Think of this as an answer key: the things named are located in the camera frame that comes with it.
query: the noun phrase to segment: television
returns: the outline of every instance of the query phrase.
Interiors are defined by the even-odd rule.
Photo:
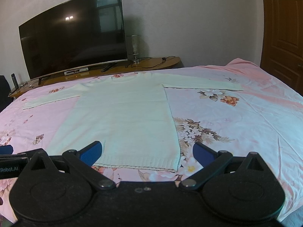
[[[70,0],[19,26],[31,80],[127,60],[121,0]]]

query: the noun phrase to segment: sweater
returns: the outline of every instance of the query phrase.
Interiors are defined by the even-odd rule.
[[[27,102],[23,109],[79,96],[47,147],[49,155],[100,141],[96,165],[175,172],[180,147],[164,88],[242,90],[230,82],[147,72],[79,83]]]

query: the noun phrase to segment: pink fabric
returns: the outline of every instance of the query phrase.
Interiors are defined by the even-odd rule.
[[[94,166],[95,170],[117,184],[121,180],[172,180],[178,183],[202,168],[192,154],[194,141],[202,141],[216,151],[228,150],[235,156],[246,156],[250,151],[260,153],[285,190],[286,202],[279,220],[303,205],[302,96],[255,64],[241,59],[235,59],[227,66],[197,66],[158,72],[239,82],[244,91],[166,89],[181,146],[182,167],[178,172]],[[22,107],[37,97],[92,80],[43,86],[16,99],[0,114],[0,145],[11,144],[14,153],[47,148],[78,98],[28,110],[22,110]],[[15,180],[0,180],[0,196],[4,201],[0,214],[13,222],[16,218],[8,194]]]

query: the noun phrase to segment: wooden tv stand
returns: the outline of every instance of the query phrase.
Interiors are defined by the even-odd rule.
[[[18,91],[14,91],[13,93],[9,94],[9,97],[15,97],[18,98],[19,96],[21,96],[22,94],[26,93],[27,91],[31,90],[31,89],[35,89],[38,88],[40,86],[46,86],[46,85],[51,85],[54,83],[58,83],[58,82],[66,82],[66,81],[72,81],[72,80],[76,80],[76,79],[82,79],[82,78],[90,78],[90,77],[97,77],[97,76],[104,76],[104,75],[113,75],[113,74],[119,74],[119,73],[127,73],[127,72],[141,72],[141,71],[150,71],[150,70],[158,70],[158,69],[169,69],[169,68],[181,68],[184,67],[180,57],[175,57],[175,58],[168,58],[165,62],[163,62],[162,64],[162,58],[151,58],[151,59],[144,59],[142,61],[140,61],[140,63],[138,65],[129,65],[127,66],[129,63],[118,63],[116,66],[114,66],[113,68],[109,69],[106,72],[101,72],[106,66],[96,66],[95,68],[98,69],[94,69],[93,67],[91,68],[91,70],[87,71],[87,72],[80,72],[80,73],[75,73],[72,75],[68,75],[68,76],[64,76],[64,74],[58,73],[58,74],[54,74],[51,75],[49,77],[44,78],[41,81],[41,84],[39,85],[38,79],[32,80],[32,81],[28,81],[28,84],[21,87]]]

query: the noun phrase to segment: wooden door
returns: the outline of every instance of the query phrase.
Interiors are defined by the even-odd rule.
[[[303,0],[263,0],[261,68],[303,95]]]

